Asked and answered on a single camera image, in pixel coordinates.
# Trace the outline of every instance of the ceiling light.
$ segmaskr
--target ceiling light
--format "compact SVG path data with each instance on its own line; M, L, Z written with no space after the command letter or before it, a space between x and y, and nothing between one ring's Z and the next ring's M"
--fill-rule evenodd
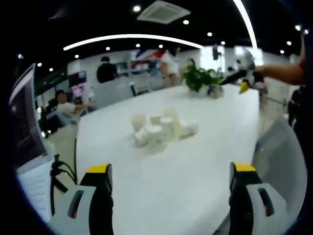
M94 43L94 42L99 42L99 41L104 41L104 40L110 40L110 39L121 39L121 38L146 38L146 39L157 39L157 40L163 40L163 41L169 41L169 42L174 42L174 43L180 43L180 44L185 44L191 47L195 47L198 49L202 49L203 46L192 43L189 41L185 41L182 39L177 39L177 38L171 38L171 37L165 37L165 36L159 36L159 35L150 35L150 34L118 34L118 35L109 35L109 36L103 36L103 37L98 37L98 38L91 38L87 39L84 41L80 41L74 44L71 44L69 46L66 46L63 48L63 50L69 50L74 47L78 47L81 45L85 45L88 43Z
M140 6L134 6L133 7L133 11L134 12L138 12L138 11L140 11L141 10L141 7Z
M244 19L244 22L245 22L246 28L248 30L253 49L257 49L258 46L256 44L256 39L255 39L253 27L252 27L250 18L248 16L248 13L246 12L246 9L245 9L243 3L241 2L241 0L233 0L233 1L236 4L236 7L238 8L238 10L240 12L241 17Z

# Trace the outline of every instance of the white table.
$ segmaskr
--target white table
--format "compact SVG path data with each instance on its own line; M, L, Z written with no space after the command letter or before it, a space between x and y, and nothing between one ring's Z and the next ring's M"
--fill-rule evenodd
M78 180L87 168L111 163L115 235L212 234L229 212L229 164L251 163L259 96L226 85L217 100L191 97L186 87L137 96L81 118ZM199 132L150 155L134 147L130 117L175 107Z

